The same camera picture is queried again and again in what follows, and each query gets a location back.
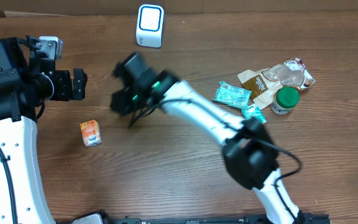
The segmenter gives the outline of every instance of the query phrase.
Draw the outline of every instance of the wooden table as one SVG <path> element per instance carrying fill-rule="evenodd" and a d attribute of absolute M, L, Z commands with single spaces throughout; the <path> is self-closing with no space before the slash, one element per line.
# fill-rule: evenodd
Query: wooden table
<path fill-rule="evenodd" d="M 136 16 L 0 19 L 0 38 L 56 35 L 61 70 L 89 76 L 83 101 L 49 102 L 38 125 L 39 166 L 56 219 L 105 209 L 112 217 L 179 218 L 264 213 L 253 192 L 227 174 L 219 148 L 160 111 L 127 129 L 109 109 L 121 88 L 111 71 L 142 52 L 212 99 L 218 82 L 299 57 L 316 83 L 288 116 L 263 110 L 275 142 L 304 169 L 285 179 L 304 211 L 333 223 L 358 223 L 358 11 L 167 15 L 161 49 L 135 42 Z M 235 114 L 239 110 L 219 105 Z M 84 147 L 80 123 L 95 119 L 103 143 Z M 293 161 L 281 156 L 284 171 Z"/>

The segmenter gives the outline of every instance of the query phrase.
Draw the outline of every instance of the food wrapper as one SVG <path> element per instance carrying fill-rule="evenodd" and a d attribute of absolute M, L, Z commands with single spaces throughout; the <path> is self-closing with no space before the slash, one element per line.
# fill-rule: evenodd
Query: food wrapper
<path fill-rule="evenodd" d="M 97 121 L 95 120 L 87 121 L 80 124 L 80 126 L 81 126 L 82 139 L 84 140 L 84 144 L 86 147 L 95 146 L 102 142 L 99 124 Z"/>
<path fill-rule="evenodd" d="M 291 58 L 272 68 L 256 72 L 246 70 L 238 74 L 238 78 L 242 86 L 252 92 L 251 99 L 260 109 L 270 105 L 277 91 L 283 86 L 303 90 L 316 82 L 299 58 Z"/>
<path fill-rule="evenodd" d="M 262 124 L 266 123 L 265 116 L 255 103 L 248 106 L 248 110 L 241 110 L 241 113 L 246 120 L 250 120 L 252 117 L 255 117 L 262 122 Z"/>
<path fill-rule="evenodd" d="M 220 87 L 216 90 L 214 101 L 224 103 L 239 109 L 247 109 L 251 91 L 231 86 L 225 82 L 219 82 Z"/>

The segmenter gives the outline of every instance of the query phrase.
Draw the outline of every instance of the black cable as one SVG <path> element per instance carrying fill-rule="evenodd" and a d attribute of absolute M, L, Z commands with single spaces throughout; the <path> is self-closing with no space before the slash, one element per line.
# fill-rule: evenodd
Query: black cable
<path fill-rule="evenodd" d="M 280 198 L 281 202 L 283 203 L 283 205 L 284 205 L 284 207 L 285 207 L 285 210 L 287 210 L 287 211 L 289 212 L 289 214 L 290 214 L 291 217 L 293 218 L 295 224 L 297 224 L 298 222 L 297 222 L 297 220 L 296 220 L 294 214 L 292 213 L 292 211 L 291 211 L 291 209 L 288 207 L 288 205 L 285 203 L 285 201 L 284 201 L 284 199 L 283 199 L 283 197 L 282 197 L 280 191 L 278 190 L 277 182 L 278 182 L 279 180 L 282 180 L 283 178 L 289 177 L 289 176 L 294 175 L 294 174 L 298 173 L 299 171 L 301 171 L 301 169 L 302 169 L 302 162 L 299 160 L 299 158 L 297 158 L 296 155 L 290 153 L 289 151 L 287 151 L 287 150 L 285 150 L 285 149 L 283 149 L 283 148 L 281 148 L 281 147 L 278 147 L 278 146 L 276 146 L 276 145 L 270 144 L 270 143 L 268 143 L 268 142 L 265 142 L 265 141 L 262 141 L 262 140 L 259 140 L 259 139 L 254 139 L 254 140 L 257 141 L 257 142 L 259 142 L 259 143 L 261 143 L 261 144 L 264 144 L 265 146 L 268 146 L 268 147 L 270 147 L 270 148 L 272 148 L 272 149 L 274 149 L 274 150 L 276 150 L 276 151 L 278 151 L 278 152 L 282 152 L 282 153 L 284 153 L 284 154 L 290 156 L 292 159 L 294 159 L 294 160 L 298 163 L 298 168 L 297 168 L 296 170 L 291 171 L 291 172 L 288 172 L 288 173 L 286 173 L 286 174 L 283 174 L 283 175 L 281 175 L 280 177 L 277 177 L 277 178 L 274 180 L 274 183 L 273 183 L 274 189 L 276 190 L 276 193 L 277 193 L 278 197 Z"/>
<path fill-rule="evenodd" d="M 12 176 L 11 171 L 9 170 L 9 166 L 7 164 L 7 159 L 0 148 L 0 158 L 2 165 L 4 166 L 5 175 L 6 175 L 6 181 L 7 181 L 7 187 L 9 189 L 9 198 L 11 200 L 11 211 L 12 211 L 12 221 L 13 224 L 18 224 L 17 222 L 17 210 L 16 210 L 16 201 L 15 201 L 15 193 L 13 191 L 13 183 L 12 183 Z"/>
<path fill-rule="evenodd" d="M 220 123 L 224 124 L 225 127 L 230 128 L 233 131 L 238 131 L 237 128 L 233 127 L 230 125 L 229 122 L 226 122 L 225 120 L 223 120 L 221 117 L 219 117 L 218 115 L 216 115 L 213 111 L 211 111 L 209 108 L 207 108 L 206 106 L 202 105 L 201 103 L 198 103 L 197 101 L 194 101 L 193 99 L 169 99 L 169 100 L 164 100 L 160 103 L 157 103 L 155 105 L 150 106 L 149 108 L 147 108 L 146 110 L 144 110 L 143 112 L 139 113 L 139 115 L 137 115 L 134 119 L 131 120 L 131 123 L 129 125 L 129 127 L 131 127 L 138 119 L 144 117 L 144 116 L 148 116 L 151 113 L 153 113 L 155 111 L 155 109 L 157 109 L 158 107 L 161 107 L 163 104 L 165 103 L 170 103 L 170 102 L 187 102 L 187 103 L 193 103 L 194 105 L 198 106 L 199 108 L 201 108 L 202 110 L 204 110 L 205 112 L 207 112 L 209 115 L 211 115 L 213 118 L 215 118 L 216 120 L 218 120 Z"/>
<path fill-rule="evenodd" d="M 137 105 L 137 103 L 134 103 L 134 112 L 132 113 L 132 118 L 131 118 L 131 122 L 129 123 L 129 127 L 132 126 L 132 121 L 135 120 L 136 109 L 137 109 L 136 105 Z"/>
<path fill-rule="evenodd" d="M 38 114 L 37 114 L 37 119 L 40 119 L 40 117 L 41 117 L 42 114 L 44 113 L 44 110 L 45 110 L 45 103 L 42 103 L 42 104 L 41 104 L 41 109 L 40 109 L 40 111 L 39 111 Z"/>

